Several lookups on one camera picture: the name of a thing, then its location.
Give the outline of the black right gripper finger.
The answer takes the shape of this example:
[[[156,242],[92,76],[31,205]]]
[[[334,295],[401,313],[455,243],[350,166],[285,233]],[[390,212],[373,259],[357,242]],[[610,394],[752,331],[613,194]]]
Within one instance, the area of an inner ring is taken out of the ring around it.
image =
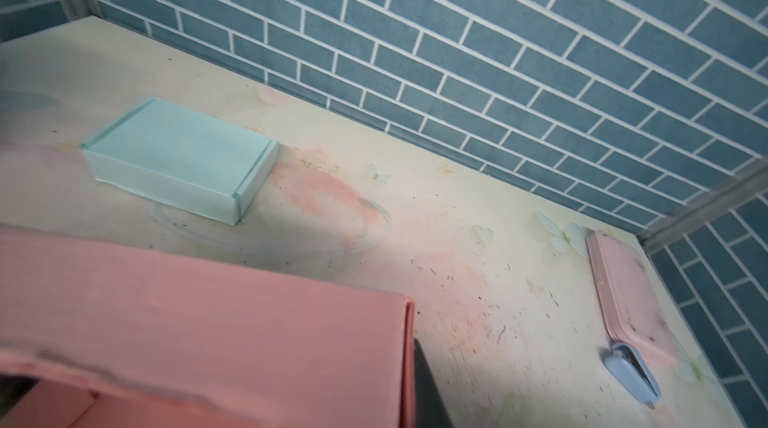
[[[418,339],[414,340],[415,426],[453,428],[439,389]]]

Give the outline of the pink paper box sheet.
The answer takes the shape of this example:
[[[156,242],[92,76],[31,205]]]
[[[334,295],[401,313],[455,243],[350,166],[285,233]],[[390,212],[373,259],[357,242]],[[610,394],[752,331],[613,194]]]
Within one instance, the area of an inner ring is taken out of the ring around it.
[[[411,427],[406,296],[1,230],[5,427]]]

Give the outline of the mint green paper box sheet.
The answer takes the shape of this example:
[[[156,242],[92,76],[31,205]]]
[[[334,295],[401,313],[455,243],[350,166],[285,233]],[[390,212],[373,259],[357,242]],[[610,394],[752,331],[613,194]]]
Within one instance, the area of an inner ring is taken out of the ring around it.
[[[260,133],[150,98],[80,149],[100,182],[235,226],[266,181],[279,144]]]

